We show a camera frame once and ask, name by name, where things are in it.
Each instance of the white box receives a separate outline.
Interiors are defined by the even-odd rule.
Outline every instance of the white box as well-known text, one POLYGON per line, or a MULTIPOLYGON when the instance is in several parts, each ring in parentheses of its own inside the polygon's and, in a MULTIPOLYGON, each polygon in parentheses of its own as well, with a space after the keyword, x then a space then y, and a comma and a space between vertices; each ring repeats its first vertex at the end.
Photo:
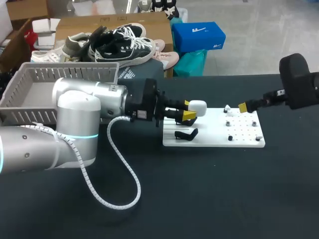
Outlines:
POLYGON ((49 33, 49 32, 51 32, 49 19, 35 20, 32 22, 32 27, 33 27, 33 31, 35 33, 49 33))
POLYGON ((5 3, 6 0, 0 0, 0 43, 3 42, 13 30, 5 3))
POLYGON ((51 18, 51 31, 56 31, 56 27, 58 26, 61 19, 51 18))
POLYGON ((38 35, 39 46, 53 46, 55 33, 41 33, 38 35))

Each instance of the black table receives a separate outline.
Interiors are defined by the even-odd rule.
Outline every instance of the black table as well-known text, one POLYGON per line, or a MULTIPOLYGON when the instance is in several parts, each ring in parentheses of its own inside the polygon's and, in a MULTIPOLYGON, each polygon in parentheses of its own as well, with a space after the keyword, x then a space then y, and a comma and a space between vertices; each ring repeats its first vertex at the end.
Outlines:
MULTIPOLYGON (((278 75, 203 77, 159 87, 170 97, 220 108, 260 98, 281 81, 278 75)), ((2 175, 0 238, 318 238, 319 107, 258 114, 263 149, 164 147, 154 122, 114 125, 114 141, 142 184, 141 201, 129 211, 101 206, 79 169, 2 175)), ((135 197, 104 127, 88 173, 107 201, 135 197)))

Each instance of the shoe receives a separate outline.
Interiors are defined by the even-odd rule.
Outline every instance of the shoe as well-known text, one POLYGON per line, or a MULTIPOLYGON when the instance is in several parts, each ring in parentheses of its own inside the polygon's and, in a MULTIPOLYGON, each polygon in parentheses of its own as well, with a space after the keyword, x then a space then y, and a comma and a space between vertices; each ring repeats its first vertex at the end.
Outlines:
POLYGON ((152 0, 153 11, 164 11, 164 0, 152 0))
POLYGON ((114 30, 102 32, 96 40, 92 41, 87 52, 87 58, 84 61, 95 62, 95 51, 97 48, 106 46, 108 44, 114 43, 118 39, 123 38, 123 36, 128 36, 130 38, 145 37, 146 29, 143 25, 139 23, 130 23, 123 26, 119 26, 114 30))
POLYGON ((31 62, 60 62, 62 47, 50 51, 32 51, 31 62))
POLYGON ((79 52, 89 42, 91 33, 78 33, 74 36, 68 36, 62 48, 62 56, 60 62, 73 61, 78 62, 81 60, 79 52))
POLYGON ((152 10, 152 0, 139 0, 138 12, 151 12, 152 10))
POLYGON ((96 62, 119 62, 120 68, 140 65, 150 60, 156 51, 153 40, 145 37, 130 37, 123 33, 122 38, 110 44, 97 47, 96 62))
POLYGON ((164 70, 172 68, 179 61, 179 55, 176 52, 156 51, 153 58, 163 63, 164 70))
POLYGON ((165 48, 165 42, 163 40, 154 40, 156 45, 156 51, 162 52, 165 48))
POLYGON ((169 20, 172 20, 173 17, 179 17, 176 0, 164 0, 164 10, 169 20))

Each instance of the black sneaker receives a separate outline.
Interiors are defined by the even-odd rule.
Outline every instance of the black sneaker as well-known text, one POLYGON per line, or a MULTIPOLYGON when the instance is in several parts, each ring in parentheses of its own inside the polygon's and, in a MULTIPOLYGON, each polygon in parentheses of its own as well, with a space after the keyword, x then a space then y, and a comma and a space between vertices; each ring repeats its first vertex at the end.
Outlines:
POLYGON ((147 38, 123 37, 95 50, 97 62, 119 62, 120 68, 140 65, 154 56, 155 43, 147 38))
POLYGON ((123 36, 135 37, 145 37, 146 29, 143 25, 139 23, 130 23, 123 26, 119 26, 114 30, 100 33, 100 36, 91 42, 88 49, 88 54, 84 61, 95 61, 95 50, 103 45, 108 45, 114 41, 123 38, 123 36))
POLYGON ((152 10, 152 0, 139 0, 138 12, 151 12, 152 10))
POLYGON ((176 0, 164 0, 164 10, 169 20, 172 20, 173 17, 179 17, 176 0))
POLYGON ((152 0, 153 11, 164 11, 164 0, 152 0))

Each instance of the black robot end effector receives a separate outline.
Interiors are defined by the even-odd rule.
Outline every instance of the black robot end effector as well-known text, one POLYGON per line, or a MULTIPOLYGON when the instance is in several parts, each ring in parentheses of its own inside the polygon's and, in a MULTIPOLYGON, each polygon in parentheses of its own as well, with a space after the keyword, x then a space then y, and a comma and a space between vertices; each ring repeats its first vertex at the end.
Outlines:
POLYGON ((262 100, 249 100, 238 107, 252 113, 261 107, 286 103, 292 110, 319 104, 319 72, 310 73, 301 54, 284 57, 279 65, 283 90, 264 94, 262 100))
POLYGON ((239 104, 240 113, 252 113, 259 108, 278 106, 287 101, 285 90, 271 91, 264 94, 260 100, 249 100, 242 104, 239 104))
POLYGON ((154 79, 146 79, 143 92, 131 91, 126 97, 125 115, 135 120, 153 121, 159 127, 164 117, 175 119, 177 122, 193 120, 196 112, 188 111, 188 101, 172 101, 165 92, 160 93, 154 79))

